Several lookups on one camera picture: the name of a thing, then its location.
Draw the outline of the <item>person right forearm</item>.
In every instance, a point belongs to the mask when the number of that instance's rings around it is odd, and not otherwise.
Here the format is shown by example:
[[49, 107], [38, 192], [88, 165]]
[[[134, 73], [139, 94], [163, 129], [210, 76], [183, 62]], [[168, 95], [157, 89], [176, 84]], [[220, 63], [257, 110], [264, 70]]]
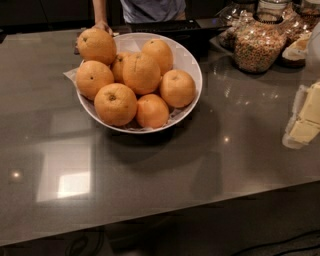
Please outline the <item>person right forearm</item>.
[[95, 22], [107, 22], [106, 0], [92, 0]]

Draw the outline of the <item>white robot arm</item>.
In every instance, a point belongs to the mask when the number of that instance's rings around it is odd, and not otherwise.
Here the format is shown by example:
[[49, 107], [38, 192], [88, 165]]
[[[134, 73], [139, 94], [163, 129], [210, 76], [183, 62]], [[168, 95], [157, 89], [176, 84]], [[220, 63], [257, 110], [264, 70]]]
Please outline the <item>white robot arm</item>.
[[306, 68], [316, 76], [316, 82], [309, 87], [301, 85], [296, 92], [292, 116], [282, 137], [282, 144], [291, 149], [308, 145], [320, 133], [320, 45], [316, 32], [307, 44]]

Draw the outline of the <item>person right hand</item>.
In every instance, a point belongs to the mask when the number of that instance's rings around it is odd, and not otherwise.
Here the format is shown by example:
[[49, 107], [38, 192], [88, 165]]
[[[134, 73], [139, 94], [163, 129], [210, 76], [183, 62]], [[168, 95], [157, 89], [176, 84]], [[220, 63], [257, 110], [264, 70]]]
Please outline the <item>person right hand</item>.
[[104, 21], [96, 22], [94, 28], [101, 29], [106, 31], [108, 34], [113, 35], [113, 30], [109, 27], [109, 25]]

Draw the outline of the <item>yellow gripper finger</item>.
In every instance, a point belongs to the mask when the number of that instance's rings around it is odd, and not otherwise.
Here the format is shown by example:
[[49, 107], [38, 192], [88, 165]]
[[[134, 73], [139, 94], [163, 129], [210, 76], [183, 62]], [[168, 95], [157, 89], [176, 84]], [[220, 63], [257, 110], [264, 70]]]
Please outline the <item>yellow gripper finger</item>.
[[320, 81], [296, 92], [282, 144], [291, 149], [307, 146], [320, 133]]

